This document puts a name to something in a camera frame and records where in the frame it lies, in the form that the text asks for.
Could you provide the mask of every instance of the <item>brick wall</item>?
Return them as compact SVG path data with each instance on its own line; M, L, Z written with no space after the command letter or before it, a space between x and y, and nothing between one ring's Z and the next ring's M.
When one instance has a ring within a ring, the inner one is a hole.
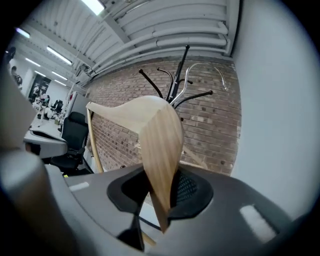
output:
M185 62L180 78L195 62ZM233 62L221 59L210 59L210 62L223 73L228 92L224 91L220 75L214 69L207 65L196 66L189 75L193 84L188 85L184 97L209 90L213 91L213 95L189 100L181 104L177 112L184 119L184 144L210 170L230 175L236 159L241 127L239 84ZM178 63L178 60L155 59L104 75L91 82L89 97L97 104L116 107L137 97L157 95L154 88L138 73L139 69L143 69L165 96L170 79L167 74L157 71L157 68L168 70L173 76ZM141 163L140 149L135 147L137 134L98 115L94 115L92 125L97 150L105 169L114 170L121 165ZM181 159L195 163L185 154Z

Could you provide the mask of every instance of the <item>ceiling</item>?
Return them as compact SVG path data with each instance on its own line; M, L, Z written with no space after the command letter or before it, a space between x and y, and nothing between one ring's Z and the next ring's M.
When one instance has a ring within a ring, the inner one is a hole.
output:
M182 56L226 58L235 39L239 0L102 0L95 15L81 0L45 0L10 46L18 55L84 86L137 61ZM47 50L50 46L72 65Z

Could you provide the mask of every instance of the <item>white wall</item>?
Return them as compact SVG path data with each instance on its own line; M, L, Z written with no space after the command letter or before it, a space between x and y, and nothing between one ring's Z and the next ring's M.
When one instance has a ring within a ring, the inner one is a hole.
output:
M34 79L34 68L26 60L17 57L10 60L9 64L9 72L11 72L13 66L16 66L16 73L22 78L21 92L23 95L28 96L30 85Z
M66 97L69 93L69 88L64 85L61 85L54 80L51 80L48 89L46 90L47 95L50 96L50 104L54 104L56 100L63 101L63 105L66 104Z
M320 66L285 10L275 1L243 1L233 54L242 128L231 175L295 219L320 187Z

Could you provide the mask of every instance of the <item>gray surface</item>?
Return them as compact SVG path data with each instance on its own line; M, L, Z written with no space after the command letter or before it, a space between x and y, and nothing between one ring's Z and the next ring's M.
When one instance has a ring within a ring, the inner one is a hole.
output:
M16 150L0 154L0 180L31 227L56 248L72 251L76 248L79 255L84 256L138 256L143 253L112 235L117 229L128 228L126 219L132 219L133 215L117 211L103 196L103 191L106 193L112 180L140 166L63 178L57 167L46 165L45 169L34 154ZM213 200L196 217L172 221L164 235L142 226L151 237L156 237L156 246L147 248L149 254L227 256L255 253L263 244L239 212L246 205L254 205L280 233L290 224L289 218L275 204L243 182L192 166L183 167L211 184ZM83 182L88 182L89 187L74 193L70 191L69 186Z
M50 169L61 176L57 167ZM72 231L57 206L47 170L39 157L23 150L0 152L0 187L43 243L60 255L77 254Z
M29 130L25 134L23 138L23 142L40 145L39 157L41 159L62 156L68 151L67 142L63 138L61 137L55 137L55 139L45 138L42 136L34 135Z
M131 227L133 214L117 209L107 195L107 187L113 180L129 172L128 168L96 175L71 176L65 179L69 187L83 182L89 183L89 187L74 191L72 194L87 214L115 237Z
M192 166L184 168L210 182L213 200L195 218L172 221L152 254L159 255L239 255L250 254L263 244L240 214L240 208L255 205L273 227L282 231L289 218L276 205L243 182Z
M133 249L117 238L114 238L107 230L87 214L74 195L70 192L65 182L71 180L70 178L63 178L60 171L56 168L52 168L51 165L47 165L46 167L52 186L52 192L65 220L72 228L80 255L143 255L138 250Z
M213 200L196 217L172 221L164 235L142 226L142 230L155 236L156 246L146 246L146 251L153 255L236 255L250 254L259 249L263 243L253 234L240 213L240 208L254 205L266 217L271 226L282 231L289 223L289 218L268 199L257 193L243 182L221 174L204 171L183 165L185 169L195 172L206 179L213 188ZM135 169L134 166L65 179L68 186L84 181L89 188L76 191L75 198L84 210L112 234L123 230L129 222L129 216L118 211L109 202L106 190L108 184Z
M231 175L296 219L320 184L319 55L278 1L243 2L233 53L242 127Z

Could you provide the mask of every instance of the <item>black oval recess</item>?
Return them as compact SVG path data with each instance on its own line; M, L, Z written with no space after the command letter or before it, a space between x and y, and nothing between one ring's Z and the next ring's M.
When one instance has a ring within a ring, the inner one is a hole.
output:
M171 220L194 218L206 208L213 196L208 181L179 165L171 187L168 223Z
M149 180L140 165L112 181L107 188L107 195L119 211L138 216L149 188ZM194 218L209 204L213 195L209 182L180 165L172 182L168 223L171 220Z

